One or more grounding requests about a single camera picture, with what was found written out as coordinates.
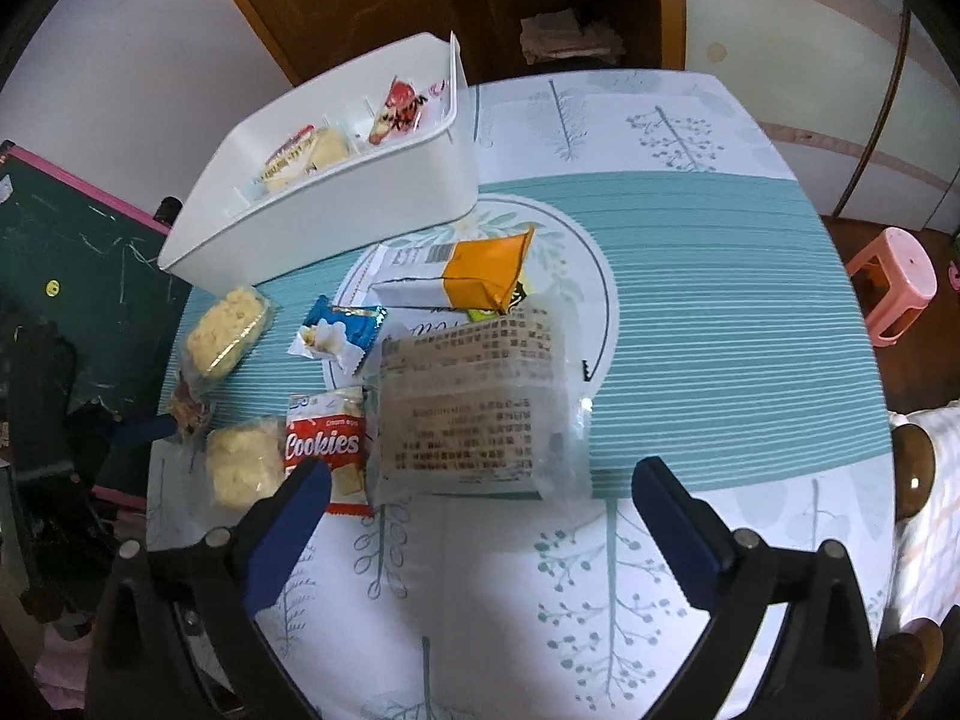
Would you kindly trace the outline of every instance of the white plastic box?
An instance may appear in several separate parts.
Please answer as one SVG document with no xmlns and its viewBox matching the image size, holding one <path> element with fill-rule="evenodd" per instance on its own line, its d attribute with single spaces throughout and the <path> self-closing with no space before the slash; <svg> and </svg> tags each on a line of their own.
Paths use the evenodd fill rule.
<svg viewBox="0 0 960 720">
<path fill-rule="evenodd" d="M 435 124 L 251 202 L 242 188 L 306 124 L 370 131 L 394 77 L 416 90 L 445 79 Z M 477 201 L 473 96 L 460 47 L 421 33 L 302 84 L 237 124 L 190 191 L 157 263 L 210 292 L 257 284 L 342 251 L 466 214 Z"/>
</svg>

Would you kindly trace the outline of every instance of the blue snack wrapper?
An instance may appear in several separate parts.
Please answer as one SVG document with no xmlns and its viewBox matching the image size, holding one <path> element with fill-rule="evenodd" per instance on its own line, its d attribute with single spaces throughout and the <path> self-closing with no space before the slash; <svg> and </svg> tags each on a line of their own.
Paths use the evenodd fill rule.
<svg viewBox="0 0 960 720">
<path fill-rule="evenodd" d="M 352 376 L 370 354 L 387 310 L 383 306 L 334 306 L 321 295 L 304 317 L 288 354 L 335 360 Z"/>
</svg>

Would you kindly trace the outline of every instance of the pink board frame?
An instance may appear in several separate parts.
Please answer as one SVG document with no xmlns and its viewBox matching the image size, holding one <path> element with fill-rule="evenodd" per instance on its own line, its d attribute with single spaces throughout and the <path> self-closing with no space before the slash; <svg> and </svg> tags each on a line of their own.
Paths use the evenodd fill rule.
<svg viewBox="0 0 960 720">
<path fill-rule="evenodd" d="M 48 162 L 43 157 L 32 153 L 32 151 L 27 151 L 26 148 L 12 146 L 7 153 L 10 156 L 16 157 L 21 162 L 26 162 L 28 165 L 36 167 L 37 170 L 42 170 L 46 175 L 56 178 L 56 180 L 61 181 L 67 186 L 71 186 L 77 191 L 82 191 L 87 197 L 90 197 L 90 199 L 102 202 L 102 204 L 109 206 L 109 208 L 112 208 L 114 211 L 119 211 L 134 221 L 139 221 L 141 224 L 157 230 L 158 233 L 164 235 L 170 233 L 170 228 L 166 224 L 161 224 L 146 211 L 141 211 L 136 206 L 129 204 L 126 200 L 114 197 L 112 194 L 109 194 L 108 191 L 97 189 L 93 184 L 86 183 L 83 178 L 78 178 L 73 175 L 73 173 L 66 172 L 62 167 L 57 167 L 52 162 Z"/>
</svg>

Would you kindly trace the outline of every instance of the plastic food packaging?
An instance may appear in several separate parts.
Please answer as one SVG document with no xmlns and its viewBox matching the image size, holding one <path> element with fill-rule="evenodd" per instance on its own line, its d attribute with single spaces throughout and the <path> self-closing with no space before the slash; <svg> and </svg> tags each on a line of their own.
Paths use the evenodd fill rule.
<svg viewBox="0 0 960 720">
<path fill-rule="evenodd" d="M 589 399 L 557 298 L 383 343 L 373 502 L 410 493 L 588 498 Z"/>
<path fill-rule="evenodd" d="M 181 345 L 181 375 L 198 397 L 237 367 L 274 317 L 275 306 L 253 287 L 214 303 Z"/>
<path fill-rule="evenodd" d="M 282 190 L 291 181 L 335 165 L 352 154 L 350 140 L 339 127 L 309 124 L 270 155 L 242 194 L 250 201 Z"/>
<path fill-rule="evenodd" d="M 373 120 L 367 141 L 378 146 L 392 134 L 413 132 L 438 122 L 449 108 L 449 90 L 446 81 L 432 84 L 426 94 L 418 94 L 406 81 L 394 80 L 387 98 Z"/>
<path fill-rule="evenodd" d="M 352 376 L 370 354 L 387 310 L 382 306 L 334 306 L 321 295 L 304 317 L 288 354 L 335 360 Z"/>
<path fill-rule="evenodd" d="M 358 386 L 290 398 L 283 453 L 286 473 L 305 458 L 323 458 L 333 483 L 330 514 L 373 513 L 365 481 L 366 426 L 363 389 Z"/>
<path fill-rule="evenodd" d="M 269 498 L 283 484 L 283 420 L 275 416 L 210 432 L 206 438 L 206 472 L 214 502 L 248 509 Z"/>
<path fill-rule="evenodd" d="M 506 314 L 534 230 L 507 238 L 390 248 L 373 255 L 371 289 L 385 306 Z"/>
<path fill-rule="evenodd" d="M 167 410 L 176 420 L 174 440 L 179 443 L 187 443 L 202 436 L 213 416 L 213 404 L 195 398 L 182 374 L 170 394 Z"/>
</svg>

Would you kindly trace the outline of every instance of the tablecloth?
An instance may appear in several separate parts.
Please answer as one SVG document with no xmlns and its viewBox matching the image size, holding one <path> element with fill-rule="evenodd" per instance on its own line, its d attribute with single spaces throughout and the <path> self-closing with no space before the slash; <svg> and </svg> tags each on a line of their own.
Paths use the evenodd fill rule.
<svg viewBox="0 0 960 720">
<path fill-rule="evenodd" d="M 325 517 L 258 616 L 290 674 L 335 720 L 640 716 L 706 622 L 624 499 L 646 454 L 731 528 L 800 548 L 841 539 L 875 635 L 893 545 L 880 380 L 842 266 L 771 143 L 702 74 L 531 76 L 474 94 L 477 209 L 394 244 L 536 223 L 531 279 L 565 295 L 582 336 L 596 499 L 416 498 Z M 366 257 L 264 285 L 283 309 L 219 392 L 221 423 L 344 383 L 282 350 L 317 293 L 357 289 Z M 192 296 L 184 327 L 210 300 Z M 151 548 L 229 522 L 202 459 L 158 443 L 151 471 Z M 749 702 L 781 615 L 723 716 Z"/>
</svg>

